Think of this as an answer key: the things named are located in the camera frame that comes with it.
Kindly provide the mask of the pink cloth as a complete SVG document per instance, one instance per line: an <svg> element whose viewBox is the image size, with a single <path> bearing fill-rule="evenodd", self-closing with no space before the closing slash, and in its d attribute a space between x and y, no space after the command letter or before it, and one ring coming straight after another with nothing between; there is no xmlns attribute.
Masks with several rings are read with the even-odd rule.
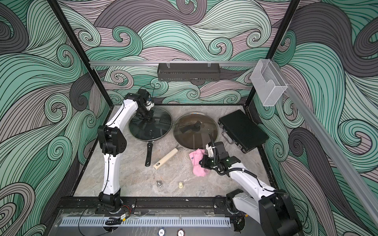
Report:
<svg viewBox="0 0 378 236"><path fill-rule="evenodd" d="M197 177L205 177L210 173L210 170L201 167L199 163L203 159L204 154L204 149L197 149L189 154L193 165L193 174Z"/></svg>

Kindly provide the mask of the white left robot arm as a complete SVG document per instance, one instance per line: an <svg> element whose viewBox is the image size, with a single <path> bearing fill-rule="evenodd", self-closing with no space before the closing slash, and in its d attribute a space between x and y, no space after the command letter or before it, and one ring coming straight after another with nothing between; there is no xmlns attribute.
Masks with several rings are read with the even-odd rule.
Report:
<svg viewBox="0 0 378 236"><path fill-rule="evenodd" d="M123 130L133 116L150 120L154 106L150 93L140 88L123 99L116 114L105 125L97 129L99 146L104 157L104 179L99 201L118 211L122 207L120 179L120 154L126 150L127 141Z"/></svg>

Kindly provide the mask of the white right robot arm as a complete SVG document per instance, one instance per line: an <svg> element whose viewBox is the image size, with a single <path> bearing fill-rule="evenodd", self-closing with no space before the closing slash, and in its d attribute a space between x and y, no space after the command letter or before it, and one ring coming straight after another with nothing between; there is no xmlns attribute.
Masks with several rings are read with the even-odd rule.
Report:
<svg viewBox="0 0 378 236"><path fill-rule="evenodd" d="M267 236L294 236L302 231L302 223L289 194L262 182L235 156L217 160L205 155L199 164L227 175L246 192L236 191L231 196L230 212L242 212L260 224Z"/></svg>

